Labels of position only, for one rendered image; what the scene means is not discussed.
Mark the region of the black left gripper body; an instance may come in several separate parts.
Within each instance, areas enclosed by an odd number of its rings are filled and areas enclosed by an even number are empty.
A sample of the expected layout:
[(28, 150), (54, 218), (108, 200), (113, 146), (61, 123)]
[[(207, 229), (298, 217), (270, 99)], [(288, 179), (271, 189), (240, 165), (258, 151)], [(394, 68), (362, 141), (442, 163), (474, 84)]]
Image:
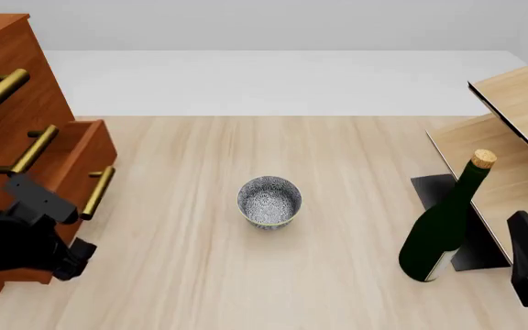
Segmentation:
[(60, 281), (80, 277), (97, 246), (80, 238), (74, 238), (70, 247), (62, 245), (55, 253), (52, 276)]

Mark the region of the wooden cabinet with drawers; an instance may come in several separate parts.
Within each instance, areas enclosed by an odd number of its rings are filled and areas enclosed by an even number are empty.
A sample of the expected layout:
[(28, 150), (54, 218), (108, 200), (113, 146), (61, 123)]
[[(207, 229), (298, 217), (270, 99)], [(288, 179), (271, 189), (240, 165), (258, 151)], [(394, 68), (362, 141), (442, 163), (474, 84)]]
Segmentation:
[(0, 291), (79, 277), (96, 246), (76, 236), (115, 175), (103, 120), (79, 121), (25, 14), (0, 14)]

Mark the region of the dark green corked wine bottle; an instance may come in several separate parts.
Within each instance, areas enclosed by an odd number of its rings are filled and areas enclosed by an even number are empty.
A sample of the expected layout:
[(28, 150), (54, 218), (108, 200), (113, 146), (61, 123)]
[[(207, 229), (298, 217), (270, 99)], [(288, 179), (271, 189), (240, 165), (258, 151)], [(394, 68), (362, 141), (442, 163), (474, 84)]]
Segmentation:
[(497, 159), (490, 150), (475, 150), (453, 189), (414, 222), (399, 253), (408, 277), (434, 281), (451, 263), (465, 239), (471, 200)]

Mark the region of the pale wood rack, black base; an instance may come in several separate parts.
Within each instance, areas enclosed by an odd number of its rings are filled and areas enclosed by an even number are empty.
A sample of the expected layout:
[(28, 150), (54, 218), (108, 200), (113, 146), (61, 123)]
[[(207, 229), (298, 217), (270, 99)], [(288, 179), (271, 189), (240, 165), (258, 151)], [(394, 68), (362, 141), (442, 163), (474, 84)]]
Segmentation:
[(468, 87), (489, 114), (428, 131), (449, 172), (412, 178), (412, 185), (430, 208), (454, 186), (474, 150), (495, 153), (498, 160), (472, 199), (465, 245), (452, 265), (455, 271), (506, 268), (512, 264), (507, 220), (516, 211), (528, 214), (528, 66)]

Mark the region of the grey patterned bowl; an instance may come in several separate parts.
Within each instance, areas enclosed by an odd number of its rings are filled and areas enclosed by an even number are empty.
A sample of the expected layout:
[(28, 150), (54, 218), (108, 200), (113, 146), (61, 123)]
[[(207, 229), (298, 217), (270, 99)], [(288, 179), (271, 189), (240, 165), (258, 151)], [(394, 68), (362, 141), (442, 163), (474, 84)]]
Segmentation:
[(299, 213), (303, 198), (290, 181), (265, 175), (245, 183), (236, 203), (247, 221), (261, 230), (278, 230), (287, 226)]

